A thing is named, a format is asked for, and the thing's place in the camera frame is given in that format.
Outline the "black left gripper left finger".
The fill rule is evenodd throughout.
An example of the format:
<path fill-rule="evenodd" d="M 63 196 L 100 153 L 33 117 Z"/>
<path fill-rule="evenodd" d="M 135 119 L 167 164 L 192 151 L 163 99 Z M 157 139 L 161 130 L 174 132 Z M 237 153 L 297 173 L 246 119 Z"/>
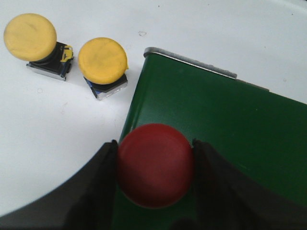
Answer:
<path fill-rule="evenodd" d="M 116 193 L 113 140 L 70 179 L 37 199 L 0 218 L 2 230 L 109 230 Z"/>

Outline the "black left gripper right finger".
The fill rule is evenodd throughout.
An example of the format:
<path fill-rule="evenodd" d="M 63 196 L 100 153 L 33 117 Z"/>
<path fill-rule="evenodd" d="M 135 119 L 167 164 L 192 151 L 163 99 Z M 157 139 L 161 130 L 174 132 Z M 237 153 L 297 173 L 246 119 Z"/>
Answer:
<path fill-rule="evenodd" d="M 204 230 L 305 230 L 307 208 L 244 175 L 209 143 L 194 139 L 194 193 Z"/>

